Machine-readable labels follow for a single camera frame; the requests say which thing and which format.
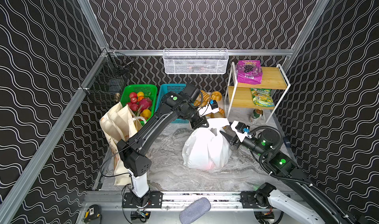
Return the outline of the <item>white plastic bag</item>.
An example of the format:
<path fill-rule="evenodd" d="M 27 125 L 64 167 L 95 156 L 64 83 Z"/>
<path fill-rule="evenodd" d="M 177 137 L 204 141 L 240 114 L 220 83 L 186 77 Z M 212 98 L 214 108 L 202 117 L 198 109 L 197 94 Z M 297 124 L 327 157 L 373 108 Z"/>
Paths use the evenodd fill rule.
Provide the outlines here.
<path fill-rule="evenodd" d="M 226 118 L 208 119 L 209 127 L 196 129 L 182 149 L 184 166 L 190 169 L 213 170 L 223 168 L 232 155 L 227 139 L 221 134 L 229 125 Z"/>

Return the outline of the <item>cream canvas tote bag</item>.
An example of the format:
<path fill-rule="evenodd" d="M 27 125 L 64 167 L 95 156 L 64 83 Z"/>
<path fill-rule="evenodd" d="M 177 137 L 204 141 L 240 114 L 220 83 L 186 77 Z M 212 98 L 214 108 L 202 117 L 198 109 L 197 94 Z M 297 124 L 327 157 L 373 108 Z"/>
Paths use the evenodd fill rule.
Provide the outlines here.
<path fill-rule="evenodd" d="M 142 129 L 142 122 L 146 122 L 145 118 L 136 116 L 128 105 L 123 106 L 120 102 L 111 107 L 100 119 L 100 126 L 114 155 L 114 184 L 116 186 L 131 184 L 131 178 L 126 174 L 127 169 L 117 153 L 119 149 L 116 145 L 121 140 L 126 142 Z"/>

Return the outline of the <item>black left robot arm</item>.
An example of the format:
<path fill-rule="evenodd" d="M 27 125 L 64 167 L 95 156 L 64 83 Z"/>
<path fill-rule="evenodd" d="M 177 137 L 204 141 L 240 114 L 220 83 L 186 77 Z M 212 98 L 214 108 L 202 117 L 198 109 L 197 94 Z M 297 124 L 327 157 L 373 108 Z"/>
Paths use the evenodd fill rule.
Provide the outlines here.
<path fill-rule="evenodd" d="M 188 84 L 180 93 L 169 92 L 161 100 L 158 110 L 135 135 L 126 142 L 117 143 L 117 149 L 123 165 L 131 173 L 132 192 L 137 198 L 147 196 L 150 188 L 147 172 L 152 161 L 146 157 L 151 145 L 162 131 L 176 119 L 189 121 L 192 129 L 209 126 L 205 115 L 194 106 L 200 90 Z"/>

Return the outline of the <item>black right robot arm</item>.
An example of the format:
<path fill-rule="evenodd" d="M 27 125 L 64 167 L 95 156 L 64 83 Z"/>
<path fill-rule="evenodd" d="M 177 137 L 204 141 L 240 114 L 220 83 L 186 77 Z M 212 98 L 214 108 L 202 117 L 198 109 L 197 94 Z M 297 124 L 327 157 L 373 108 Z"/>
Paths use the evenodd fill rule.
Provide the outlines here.
<path fill-rule="evenodd" d="M 344 211 L 324 191 L 318 188 L 280 148 L 285 142 L 280 131 L 271 126 L 251 129 L 239 122 L 235 136 L 222 132 L 224 138 L 237 148 L 247 148 L 260 167 L 299 195 L 304 206 L 285 195 L 274 185 L 264 183 L 255 192 L 253 201 L 261 208 L 276 208 L 303 224 L 367 224 L 365 216 L 356 217 Z"/>

